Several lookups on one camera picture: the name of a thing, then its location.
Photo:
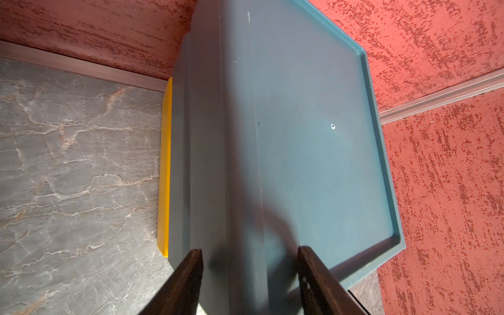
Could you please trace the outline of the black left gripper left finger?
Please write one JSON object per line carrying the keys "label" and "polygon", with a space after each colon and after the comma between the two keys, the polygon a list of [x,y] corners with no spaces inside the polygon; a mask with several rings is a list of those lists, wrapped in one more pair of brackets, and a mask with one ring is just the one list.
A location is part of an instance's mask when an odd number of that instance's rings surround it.
{"label": "black left gripper left finger", "polygon": [[202,277],[202,250],[192,249],[140,315],[196,314]]}

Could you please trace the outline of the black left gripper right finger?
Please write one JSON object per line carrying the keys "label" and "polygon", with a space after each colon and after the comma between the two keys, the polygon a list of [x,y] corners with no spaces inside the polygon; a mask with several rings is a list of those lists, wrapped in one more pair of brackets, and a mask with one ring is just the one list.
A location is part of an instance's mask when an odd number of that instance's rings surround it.
{"label": "black left gripper right finger", "polygon": [[365,314],[308,246],[297,252],[301,301],[305,314]]}

